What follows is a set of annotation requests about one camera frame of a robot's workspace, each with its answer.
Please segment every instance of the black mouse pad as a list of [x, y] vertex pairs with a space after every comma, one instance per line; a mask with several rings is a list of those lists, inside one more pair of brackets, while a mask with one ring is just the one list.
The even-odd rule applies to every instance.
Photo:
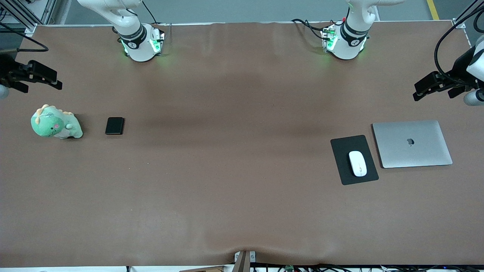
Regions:
[[[343, 185], [378, 180], [377, 169], [375, 168], [375, 163], [373, 162], [370, 148], [364, 135], [333, 139], [331, 140], [331, 147], [333, 148], [334, 158], [338, 165], [339, 177]], [[366, 162], [366, 175], [363, 177], [356, 177], [349, 163], [348, 154], [355, 150], [363, 154], [364, 161]]]

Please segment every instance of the white computer mouse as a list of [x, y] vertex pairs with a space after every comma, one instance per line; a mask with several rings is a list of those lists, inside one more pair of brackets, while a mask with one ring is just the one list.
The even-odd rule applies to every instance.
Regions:
[[351, 151], [349, 154], [349, 162], [351, 163], [351, 169], [353, 174], [357, 177], [363, 177], [366, 175], [366, 163], [363, 158], [363, 154], [359, 151]]

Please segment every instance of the plush toy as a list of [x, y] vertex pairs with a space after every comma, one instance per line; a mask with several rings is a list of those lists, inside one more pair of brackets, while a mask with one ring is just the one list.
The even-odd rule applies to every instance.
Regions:
[[42, 137], [81, 138], [82, 130], [79, 121], [72, 112], [56, 109], [54, 106], [43, 105], [30, 119], [33, 130]]

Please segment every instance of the laptop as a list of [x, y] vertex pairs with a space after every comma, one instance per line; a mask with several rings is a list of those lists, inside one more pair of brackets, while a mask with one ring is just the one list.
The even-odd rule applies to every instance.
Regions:
[[452, 164], [436, 120], [374, 123], [373, 132], [383, 168]]

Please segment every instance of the yellow tape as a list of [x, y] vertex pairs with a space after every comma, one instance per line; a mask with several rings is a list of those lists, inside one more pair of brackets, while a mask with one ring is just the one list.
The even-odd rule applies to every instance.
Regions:
[[432, 19], [439, 20], [439, 15], [437, 14], [437, 9], [435, 9], [434, 0], [427, 0], [428, 8], [430, 9], [430, 14]]

